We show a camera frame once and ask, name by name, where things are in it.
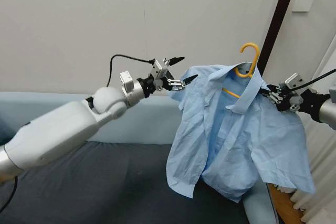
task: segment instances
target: white wall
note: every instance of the white wall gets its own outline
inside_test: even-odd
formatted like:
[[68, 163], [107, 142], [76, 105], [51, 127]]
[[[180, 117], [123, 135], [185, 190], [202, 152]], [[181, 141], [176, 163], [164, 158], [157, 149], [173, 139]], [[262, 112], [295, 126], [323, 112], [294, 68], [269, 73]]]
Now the white wall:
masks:
[[336, 0], [314, 0], [307, 13], [293, 13], [294, 2], [289, 4], [263, 76], [272, 84], [295, 72], [311, 80], [336, 33]]
[[[92, 93], [115, 53], [192, 65], [252, 61], [277, 0], [0, 0], [0, 91]], [[146, 77], [148, 65], [116, 59], [119, 72]]]

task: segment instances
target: white curtain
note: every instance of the white curtain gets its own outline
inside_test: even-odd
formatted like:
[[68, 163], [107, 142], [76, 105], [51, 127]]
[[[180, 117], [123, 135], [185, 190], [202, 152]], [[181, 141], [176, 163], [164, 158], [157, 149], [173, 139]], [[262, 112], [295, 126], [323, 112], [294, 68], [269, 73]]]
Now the white curtain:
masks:
[[[336, 36], [325, 53], [314, 78], [336, 68]], [[320, 93], [327, 93], [336, 83], [336, 73], [313, 85]], [[336, 131], [326, 124], [313, 121], [309, 115], [300, 115], [307, 134], [310, 169], [316, 193], [296, 191], [291, 200], [294, 208], [304, 210], [301, 218], [308, 224], [336, 223]]]

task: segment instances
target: light blue couch backrest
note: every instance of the light blue couch backrest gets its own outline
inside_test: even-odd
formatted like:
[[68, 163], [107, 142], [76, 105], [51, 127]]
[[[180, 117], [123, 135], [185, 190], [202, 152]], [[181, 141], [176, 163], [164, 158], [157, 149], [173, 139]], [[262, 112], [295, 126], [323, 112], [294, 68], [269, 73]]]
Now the light blue couch backrest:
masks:
[[[27, 122], [67, 102], [88, 95], [0, 92], [0, 135], [12, 137]], [[90, 141], [106, 143], [171, 144], [181, 122], [177, 102], [151, 96], [102, 127]]]

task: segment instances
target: yellow hanger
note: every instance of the yellow hanger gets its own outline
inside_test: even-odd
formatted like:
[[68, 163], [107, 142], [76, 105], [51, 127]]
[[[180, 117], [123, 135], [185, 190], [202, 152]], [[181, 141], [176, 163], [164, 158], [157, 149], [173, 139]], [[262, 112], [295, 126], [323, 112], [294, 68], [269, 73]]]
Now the yellow hanger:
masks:
[[[243, 44], [243, 46], [240, 48], [240, 52], [244, 52], [244, 49], [245, 49], [246, 47], [253, 47], [253, 48], [256, 50], [256, 55], [254, 56], [254, 60], [253, 60], [253, 62], [252, 62], [252, 65], [251, 65], [250, 69], [248, 70], [248, 73], [247, 73], [247, 74], [242, 74], [242, 73], [240, 73], [239, 70], [238, 70], [238, 67], [235, 68], [235, 72], [236, 72], [236, 74], [237, 74], [239, 77], [241, 77], [241, 78], [247, 78], [247, 77], [252, 78], [252, 76], [253, 76], [253, 71], [254, 71], [254, 69], [256, 68], [257, 61], [258, 61], [259, 56], [260, 56], [260, 49], [259, 49], [259, 47], [258, 47], [257, 44], [254, 44], [254, 43], [252, 43], [252, 42], [249, 42], [249, 43]], [[222, 90], [225, 91], [226, 93], [230, 94], [230, 95], [233, 95], [233, 96], [236, 97], [236, 98], [240, 98], [240, 96], [237, 95], [237, 94], [235, 94], [234, 92], [231, 92], [231, 91], [229, 91], [229, 90], [227, 90], [227, 89], [225, 89], [225, 88], [222, 88]]]

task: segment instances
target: hanger hook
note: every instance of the hanger hook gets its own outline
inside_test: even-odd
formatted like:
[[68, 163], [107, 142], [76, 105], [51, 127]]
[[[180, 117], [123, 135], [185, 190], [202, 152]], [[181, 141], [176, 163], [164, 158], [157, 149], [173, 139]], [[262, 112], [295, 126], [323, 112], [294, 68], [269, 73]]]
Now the hanger hook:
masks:
[[242, 74], [242, 73], [239, 72], [238, 67], [235, 68], [236, 74], [241, 78], [247, 78], [247, 77], [252, 78], [253, 71], [256, 68], [257, 61], [258, 61], [259, 56], [260, 56], [260, 49], [259, 49], [258, 45], [255, 44], [255, 43], [252, 43], [252, 42], [243, 44], [243, 46], [240, 48], [240, 52], [244, 52], [244, 49], [247, 48], [247, 47], [253, 47], [256, 51], [256, 55], [254, 56], [254, 60], [252, 62], [250, 70], [248, 71], [247, 74]]

